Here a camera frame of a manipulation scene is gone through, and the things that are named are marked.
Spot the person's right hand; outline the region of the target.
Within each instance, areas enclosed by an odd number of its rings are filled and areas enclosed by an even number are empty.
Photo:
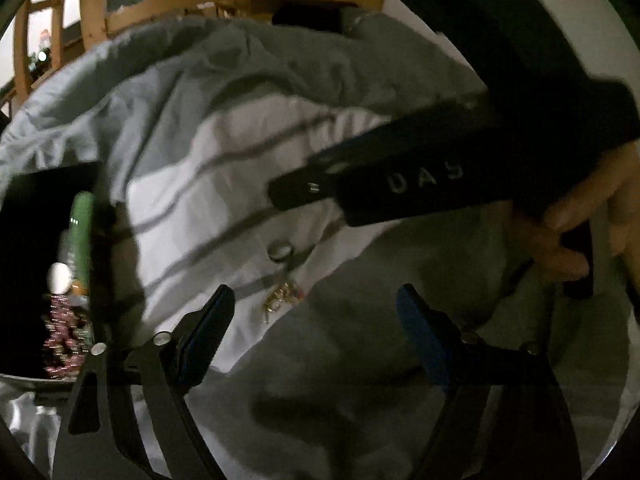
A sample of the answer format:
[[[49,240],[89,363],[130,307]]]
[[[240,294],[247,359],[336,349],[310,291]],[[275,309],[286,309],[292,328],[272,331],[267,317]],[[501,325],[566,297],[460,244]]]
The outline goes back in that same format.
[[[639,284],[639,152],[627,143],[605,155],[598,168],[574,191],[561,198],[536,221],[509,202],[499,205],[506,237],[534,260],[548,282],[577,281],[589,271],[584,255],[563,246],[560,236],[608,210],[606,240],[611,254],[623,259]]]

